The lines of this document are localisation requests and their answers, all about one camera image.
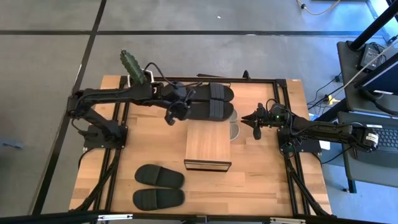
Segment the white cable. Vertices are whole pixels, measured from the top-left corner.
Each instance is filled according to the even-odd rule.
[[[130,84],[130,74],[127,75],[127,86],[130,88],[131,84]]]
[[[398,43],[398,41],[395,41],[394,43],[392,43],[390,46],[388,46],[388,48],[384,49],[381,53],[379,53],[374,59],[372,59],[369,63],[367,63],[357,74],[354,75],[353,78],[351,78],[347,84],[345,84],[341,90],[339,92],[337,92],[335,94],[335,98],[337,95],[339,95],[339,93],[341,93],[359,74],[361,74],[361,72],[363,72],[363,70],[365,70],[365,68],[367,68],[370,64],[372,64],[375,60],[377,60],[379,57],[381,57],[382,55],[384,55],[388,50],[390,50],[396,43]]]
[[[359,124],[359,125],[363,126],[363,124],[361,124],[359,122],[352,122],[351,124]]]
[[[323,12],[319,12],[319,13],[313,13],[313,12],[309,11],[309,10],[307,9],[307,7],[305,6],[305,4],[303,4],[300,0],[296,0],[296,1],[300,4],[300,6],[304,5],[304,9],[305,9],[309,14],[314,15],[314,16],[319,16],[319,15],[325,13],[325,12],[328,12],[328,11],[332,10],[335,6],[337,6],[337,4],[338,4],[341,0],[337,0],[337,2],[335,2],[332,6],[330,6],[330,8],[328,8],[327,10],[325,10],[325,11],[323,11]]]

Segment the black slipper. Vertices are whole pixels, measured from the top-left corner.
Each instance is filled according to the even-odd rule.
[[[184,175],[181,173],[153,164],[138,168],[134,178],[142,184],[173,189],[179,189],[184,184]]]
[[[132,196],[132,202],[142,211],[176,207],[184,200],[184,192],[180,189],[143,189]]]
[[[219,83],[195,86],[192,89],[196,91],[192,97],[192,101],[194,102],[207,102],[210,99],[229,102],[234,98],[232,89]]]
[[[188,119],[204,121],[225,121],[234,112],[234,105],[219,100],[210,100],[208,103],[192,103]]]

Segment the wooden table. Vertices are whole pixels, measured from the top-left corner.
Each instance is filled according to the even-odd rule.
[[[117,88],[120,76],[106,75],[101,88]],[[308,118],[308,110],[300,80],[287,80],[292,111]],[[291,216],[284,160],[278,151],[276,128],[263,128],[261,140],[254,140],[252,129],[239,122],[251,114],[257,103],[274,97],[271,84],[232,83],[232,101],[238,112],[240,134],[231,142],[232,166],[227,172],[187,171],[184,167],[188,122],[176,121],[169,126],[164,121],[165,110],[131,104],[127,125],[126,147],[122,150],[111,210],[143,213],[132,202],[136,190],[151,188],[134,180],[138,167],[158,164],[177,170],[185,176],[182,190],[185,203],[179,207],[152,211],[163,214],[259,215]],[[111,119],[113,104],[96,105],[95,110]],[[322,208],[331,213],[319,161],[311,154],[300,153],[305,184]],[[82,160],[73,191],[70,208],[79,206],[97,184],[104,149],[95,149]],[[103,191],[100,208],[104,208],[108,186]],[[298,209],[302,213],[300,191],[295,186]]]

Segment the table leg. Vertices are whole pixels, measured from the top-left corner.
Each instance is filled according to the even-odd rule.
[[[326,113],[321,115],[315,121],[327,121],[327,122],[333,121],[337,118],[337,113],[340,111],[343,111],[343,112],[349,111],[347,108],[346,98],[344,98],[343,100],[338,102],[335,106],[330,108],[328,111],[326,111]]]
[[[345,192],[349,192],[352,194],[356,194],[356,186],[355,186],[355,180],[348,180],[348,189],[344,189]]]

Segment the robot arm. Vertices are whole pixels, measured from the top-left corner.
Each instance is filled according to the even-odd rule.
[[[378,136],[370,129],[355,124],[309,121],[292,113],[284,105],[275,103],[267,111],[261,103],[253,114],[242,117],[242,122],[253,128],[255,139],[261,138],[261,127],[278,127],[281,148],[297,145],[304,139],[340,142],[371,152],[377,149]]]
[[[140,106],[159,106],[166,109],[165,120],[174,124],[190,114],[191,97],[195,94],[189,86],[174,83],[141,83],[127,89],[94,90],[76,92],[68,99],[67,113],[71,119],[84,119],[92,125],[87,131],[78,130],[86,142],[85,147],[119,148],[126,142],[127,127],[115,120],[107,120],[91,107],[101,103],[134,103]]]

